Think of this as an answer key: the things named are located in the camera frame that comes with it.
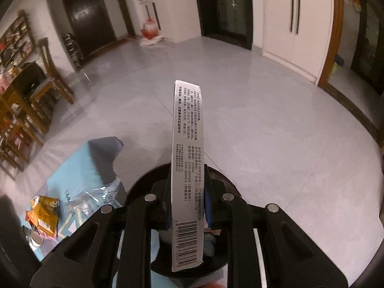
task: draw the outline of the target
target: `shelf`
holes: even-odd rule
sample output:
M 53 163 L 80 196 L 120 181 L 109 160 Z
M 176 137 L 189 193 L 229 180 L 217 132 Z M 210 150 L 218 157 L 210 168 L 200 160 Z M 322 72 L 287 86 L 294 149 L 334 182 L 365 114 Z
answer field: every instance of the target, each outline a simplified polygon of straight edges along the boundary
M 20 24 L 18 24 L 14 30 L 12 30 L 11 34 L 14 34 L 15 31 L 16 31 L 18 28 L 20 28 L 20 27 L 22 26 L 22 24 L 24 23 L 24 21 L 25 21 L 25 20 L 23 19 L 23 21 L 22 21 Z M 27 32 L 28 32 L 28 31 L 23 32 L 22 35 L 17 39 L 16 42 L 18 42 L 18 41 L 22 38 L 22 36 L 24 36 Z M 12 42 L 13 38 L 14 38 L 14 37 L 12 37 L 12 38 L 5 44 L 5 47 L 4 47 L 4 49 L 0 52 L 0 55 L 3 54 L 3 52 L 9 47 L 9 45 L 10 45 L 11 43 L 13 43 L 13 44 L 16 43 L 16 42 Z
M 22 49 L 22 46 L 19 46 L 18 48 L 17 48 L 17 50 L 15 51 L 15 53 L 13 53 L 12 55 L 11 55 L 11 57 L 10 57 L 10 59 L 8 60 L 8 62 L 6 62 L 4 65 L 3 65 L 3 67 L 5 68 L 9 63 L 10 63 L 10 61 L 15 57 L 15 55 L 16 54 L 20 54 L 21 55 L 21 53 L 20 53 L 20 50 Z M 24 59 L 26 59 L 27 57 L 28 57 L 28 55 L 31 53 L 31 52 L 29 52 L 20 62 L 19 62 L 19 64 L 24 60 Z
M 26 35 L 27 32 L 23 32 L 19 38 L 13 43 L 13 44 L 16 44 L 17 42 L 19 42 L 25 35 Z
M 19 65 L 23 62 L 23 61 L 25 61 L 26 60 L 26 58 L 28 57 L 28 55 L 29 54 L 27 54 L 20 62 L 19 62 Z

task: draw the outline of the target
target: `gray tile floor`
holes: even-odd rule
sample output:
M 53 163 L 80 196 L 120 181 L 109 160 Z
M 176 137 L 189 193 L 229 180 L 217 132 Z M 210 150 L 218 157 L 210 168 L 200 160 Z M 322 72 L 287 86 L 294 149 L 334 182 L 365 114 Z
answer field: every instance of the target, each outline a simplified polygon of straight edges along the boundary
M 22 213 L 47 178 L 85 141 L 117 136 L 114 168 L 130 188 L 170 161 L 174 80 L 201 85 L 205 161 L 254 205 L 274 202 L 325 251 L 351 284 L 381 243 L 378 147 L 336 100 L 257 52 L 196 38 L 125 44 L 85 67 L 76 102 L 60 101 L 28 168 L 1 190 Z

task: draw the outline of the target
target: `dark wooden door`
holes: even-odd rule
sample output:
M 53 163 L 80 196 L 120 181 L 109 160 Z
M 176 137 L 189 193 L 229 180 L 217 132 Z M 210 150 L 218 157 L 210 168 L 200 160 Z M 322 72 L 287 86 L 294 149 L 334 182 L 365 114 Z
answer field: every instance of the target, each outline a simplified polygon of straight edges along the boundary
M 104 0 L 63 0 L 84 55 L 116 40 Z
M 203 36 L 251 49 L 252 0 L 197 0 Z

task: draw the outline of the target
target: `metal screw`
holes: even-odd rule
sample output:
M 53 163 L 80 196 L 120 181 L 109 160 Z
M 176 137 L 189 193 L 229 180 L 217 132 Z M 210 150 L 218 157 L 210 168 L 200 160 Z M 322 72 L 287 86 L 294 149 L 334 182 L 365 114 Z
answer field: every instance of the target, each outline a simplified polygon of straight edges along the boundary
M 235 199 L 235 196 L 233 196 L 233 194 L 231 193 L 225 193 L 221 196 L 221 198 L 225 201 L 232 201 L 233 199 Z
M 279 206 L 275 204 L 269 204 L 268 206 L 266 206 L 266 208 L 268 209 L 269 212 L 273 212 L 273 213 L 279 211 Z
M 112 211 L 112 206 L 111 205 L 105 205 L 105 206 L 102 206 L 101 207 L 101 210 L 100 212 L 103 213 L 103 214 L 107 214 L 107 213 L 110 213 Z
M 148 202 L 155 201 L 156 200 L 156 195 L 155 194 L 146 194 L 144 196 L 144 200 L 148 201 Z

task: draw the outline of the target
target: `snack bag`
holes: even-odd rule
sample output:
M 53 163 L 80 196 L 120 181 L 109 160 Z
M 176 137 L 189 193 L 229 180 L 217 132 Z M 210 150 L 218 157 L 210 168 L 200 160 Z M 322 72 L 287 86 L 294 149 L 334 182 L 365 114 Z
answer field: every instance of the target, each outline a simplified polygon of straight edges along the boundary
M 31 199 L 32 210 L 26 212 L 26 220 L 36 226 L 40 233 L 45 233 L 50 237 L 54 237 L 58 216 L 54 214 L 54 209 L 58 205 L 57 198 L 45 196 L 36 196 Z

